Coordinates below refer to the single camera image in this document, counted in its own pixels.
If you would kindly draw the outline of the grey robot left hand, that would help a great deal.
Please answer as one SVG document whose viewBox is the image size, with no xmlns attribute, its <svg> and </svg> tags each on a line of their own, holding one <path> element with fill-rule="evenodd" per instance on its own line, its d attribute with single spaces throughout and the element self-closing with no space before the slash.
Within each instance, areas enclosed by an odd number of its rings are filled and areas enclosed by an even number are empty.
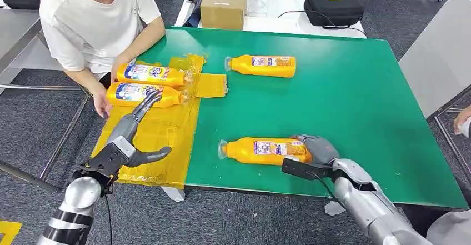
<svg viewBox="0 0 471 245">
<path fill-rule="evenodd" d="M 133 145 L 137 128 L 154 103 L 162 99 L 162 91 L 155 90 L 148 94 L 129 114 L 123 116 L 116 124 L 107 139 L 124 154 L 124 166 L 138 167 L 143 164 L 160 161 L 172 151 L 171 147 L 163 147 L 158 151 L 142 152 Z"/>
</svg>

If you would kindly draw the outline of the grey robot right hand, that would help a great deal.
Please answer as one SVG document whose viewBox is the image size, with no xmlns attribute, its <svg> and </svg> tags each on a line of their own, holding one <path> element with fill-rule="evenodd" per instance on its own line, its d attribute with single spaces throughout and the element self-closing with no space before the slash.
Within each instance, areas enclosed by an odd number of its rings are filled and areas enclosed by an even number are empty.
<svg viewBox="0 0 471 245">
<path fill-rule="evenodd" d="M 338 151 L 330 141 L 323 137 L 306 134 L 297 134 L 293 137 L 304 144 L 312 156 L 312 164 L 331 165 L 334 160 L 340 158 Z"/>
</svg>

